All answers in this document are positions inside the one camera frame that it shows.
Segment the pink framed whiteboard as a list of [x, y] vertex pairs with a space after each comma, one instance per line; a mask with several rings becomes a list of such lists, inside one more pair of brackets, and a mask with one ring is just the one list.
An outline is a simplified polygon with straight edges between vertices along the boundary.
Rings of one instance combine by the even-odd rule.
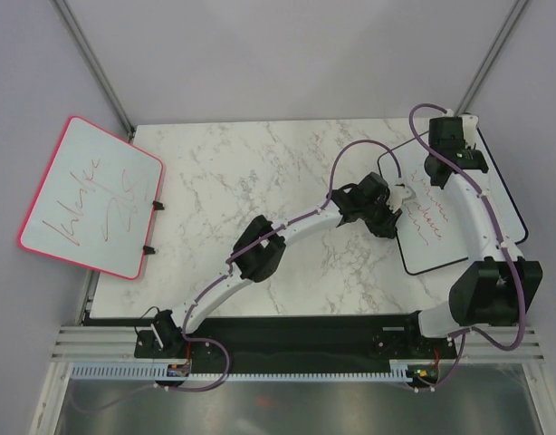
[[163, 172], [159, 158], [71, 116], [17, 243], [29, 252], [135, 280]]

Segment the upper black clip pink board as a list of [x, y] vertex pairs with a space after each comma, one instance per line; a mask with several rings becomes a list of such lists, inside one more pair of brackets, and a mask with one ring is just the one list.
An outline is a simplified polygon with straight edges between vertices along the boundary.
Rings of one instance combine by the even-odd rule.
[[152, 206], [153, 206], [153, 208], [154, 208], [155, 211], [161, 211], [161, 210], [164, 210], [164, 209], [165, 209], [164, 204], [163, 204], [162, 202], [156, 201], [156, 200], [154, 200], [154, 201], [152, 202]]

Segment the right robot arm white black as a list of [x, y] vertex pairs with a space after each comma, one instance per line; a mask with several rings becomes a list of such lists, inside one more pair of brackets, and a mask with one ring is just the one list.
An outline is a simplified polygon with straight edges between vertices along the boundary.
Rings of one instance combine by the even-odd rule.
[[425, 148], [425, 171], [455, 209], [471, 264], [452, 285], [447, 302], [420, 312], [418, 326], [403, 333], [404, 350], [423, 357], [435, 347], [435, 338], [477, 331], [482, 324], [517, 326], [508, 346], [513, 350], [522, 341], [542, 267], [525, 259], [504, 231], [488, 188], [487, 161], [468, 146], [464, 118], [431, 119]]

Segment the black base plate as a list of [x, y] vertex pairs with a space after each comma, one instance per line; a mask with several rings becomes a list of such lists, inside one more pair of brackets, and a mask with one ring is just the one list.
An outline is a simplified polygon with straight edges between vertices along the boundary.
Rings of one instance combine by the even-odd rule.
[[456, 356], [442, 338], [426, 338], [412, 314], [207, 318], [170, 351], [148, 330], [138, 333], [136, 358], [187, 359], [199, 372], [358, 372], [393, 360]]

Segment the aluminium corner post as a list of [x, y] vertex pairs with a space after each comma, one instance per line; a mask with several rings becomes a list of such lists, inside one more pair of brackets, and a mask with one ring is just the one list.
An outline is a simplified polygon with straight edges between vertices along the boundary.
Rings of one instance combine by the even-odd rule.
[[495, 67], [498, 59], [503, 54], [506, 45], [513, 37], [513, 33], [520, 24], [526, 11], [529, 9], [531, 0], [515, 0], [508, 14], [503, 19], [494, 39], [492, 40], [487, 52], [476, 69], [472, 81], [465, 89], [463, 97], [456, 106], [455, 113], [461, 114], [469, 112], [470, 107], [482, 90], [490, 72]]
[[71, 37], [73, 44], [89, 69], [94, 81], [100, 88], [103, 97], [109, 104], [113, 114], [117, 117], [121, 128], [125, 131], [127, 137], [132, 139], [136, 131], [136, 125], [126, 113], [120, 98], [115, 92], [109, 77], [105, 73], [98, 56], [94, 52], [69, 2], [66, 0], [51, 0], [50, 3]]

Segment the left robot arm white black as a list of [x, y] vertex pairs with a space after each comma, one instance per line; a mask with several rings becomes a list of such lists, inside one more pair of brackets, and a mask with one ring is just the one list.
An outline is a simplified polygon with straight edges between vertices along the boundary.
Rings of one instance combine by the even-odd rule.
[[358, 184], [331, 189], [324, 204], [298, 217], [276, 222], [256, 217], [235, 243], [225, 272], [183, 304], [157, 312], [150, 324], [155, 346], [167, 357], [180, 355], [187, 336], [217, 307], [239, 290], [269, 279], [285, 250], [306, 237], [361, 220], [373, 236], [395, 238], [403, 203], [411, 198], [405, 184], [389, 185], [371, 172]]

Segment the aluminium rail frame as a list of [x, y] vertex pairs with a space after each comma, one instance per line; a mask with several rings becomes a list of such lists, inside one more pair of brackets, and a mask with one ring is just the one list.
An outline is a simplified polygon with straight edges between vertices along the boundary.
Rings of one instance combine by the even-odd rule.
[[[129, 327], [64, 326], [53, 347], [54, 362], [125, 362], [134, 360], [136, 335]], [[511, 352], [501, 351], [480, 334], [466, 337], [462, 363], [543, 363], [538, 336], [529, 327], [522, 344]]]

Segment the black framed whiteboard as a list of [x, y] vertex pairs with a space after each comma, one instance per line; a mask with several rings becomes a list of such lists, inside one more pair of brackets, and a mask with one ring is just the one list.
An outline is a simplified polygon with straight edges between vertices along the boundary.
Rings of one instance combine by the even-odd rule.
[[[489, 170], [485, 175], [474, 174], [473, 178], [490, 189], [490, 202], [504, 234], [515, 244], [521, 244], [529, 235], [527, 226], [478, 127], [475, 140], [466, 141], [466, 145], [484, 154]], [[417, 196], [404, 204], [397, 222], [399, 251], [406, 272], [412, 276], [465, 261], [470, 242], [465, 228], [468, 220], [456, 209], [455, 197], [430, 185], [424, 170], [427, 155], [417, 140], [410, 140], [378, 159], [382, 178], [390, 186], [397, 183], [396, 165], [399, 164], [403, 183]]]

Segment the right aluminium corner post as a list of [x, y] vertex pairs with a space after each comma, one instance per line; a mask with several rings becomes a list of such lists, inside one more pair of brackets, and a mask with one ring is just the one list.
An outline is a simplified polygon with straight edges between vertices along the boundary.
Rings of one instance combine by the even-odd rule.
[[503, 19], [494, 39], [492, 40], [487, 52], [476, 69], [472, 81], [465, 89], [463, 97], [456, 106], [455, 113], [461, 114], [469, 112], [470, 107], [482, 90], [490, 72], [495, 67], [498, 59], [503, 54], [506, 45], [513, 37], [513, 33], [520, 24], [526, 11], [529, 9], [531, 0], [515, 0], [508, 14]]

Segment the left aluminium corner post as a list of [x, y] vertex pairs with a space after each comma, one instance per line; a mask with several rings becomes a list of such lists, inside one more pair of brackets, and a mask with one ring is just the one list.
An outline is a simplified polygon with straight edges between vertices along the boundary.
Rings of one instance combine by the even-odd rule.
[[126, 113], [120, 98], [115, 92], [109, 77], [105, 73], [98, 56], [94, 52], [69, 2], [66, 0], [51, 0], [50, 3], [71, 37], [73, 44], [89, 69], [94, 81], [100, 88], [103, 97], [109, 104], [113, 114], [117, 117], [121, 128], [125, 131], [127, 137], [132, 139], [136, 131], [136, 125]]

